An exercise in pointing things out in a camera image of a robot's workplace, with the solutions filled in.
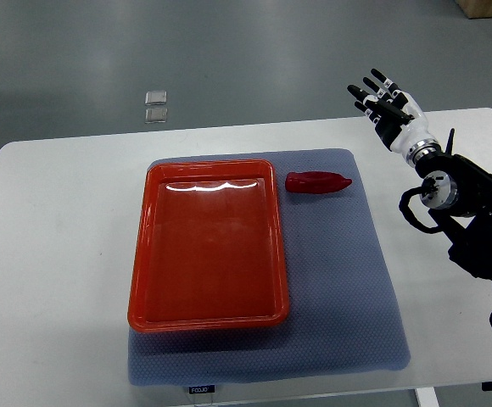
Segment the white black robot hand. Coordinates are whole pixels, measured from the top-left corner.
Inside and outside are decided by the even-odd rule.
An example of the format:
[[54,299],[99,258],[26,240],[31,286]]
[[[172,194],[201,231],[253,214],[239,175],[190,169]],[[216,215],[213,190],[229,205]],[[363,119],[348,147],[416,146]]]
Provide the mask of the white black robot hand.
[[379,70],[363,79],[365,88],[347,86],[355,107],[374,125],[378,138],[389,151],[403,157],[410,167],[425,153],[439,149],[428,131],[428,120],[410,93],[403,91]]

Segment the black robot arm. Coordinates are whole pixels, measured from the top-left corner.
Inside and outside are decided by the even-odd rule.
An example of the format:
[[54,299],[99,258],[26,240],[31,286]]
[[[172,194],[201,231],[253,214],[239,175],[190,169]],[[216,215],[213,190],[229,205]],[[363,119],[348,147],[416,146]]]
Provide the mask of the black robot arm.
[[452,147],[425,139],[408,149],[422,185],[402,194],[399,209],[418,231],[444,233],[450,260],[492,283],[492,174]]

